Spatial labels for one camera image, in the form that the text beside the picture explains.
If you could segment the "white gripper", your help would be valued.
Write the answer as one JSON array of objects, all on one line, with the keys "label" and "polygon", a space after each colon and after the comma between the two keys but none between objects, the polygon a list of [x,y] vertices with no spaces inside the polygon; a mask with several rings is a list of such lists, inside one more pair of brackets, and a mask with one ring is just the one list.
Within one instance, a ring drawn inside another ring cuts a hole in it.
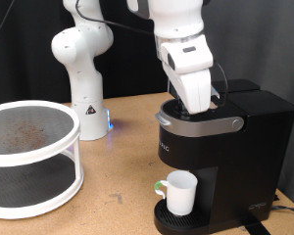
[{"label": "white gripper", "polygon": [[166,64],[163,68],[179,97],[175,112],[182,119],[189,119],[190,115],[206,112],[210,108],[211,74],[208,69],[177,74]]}]

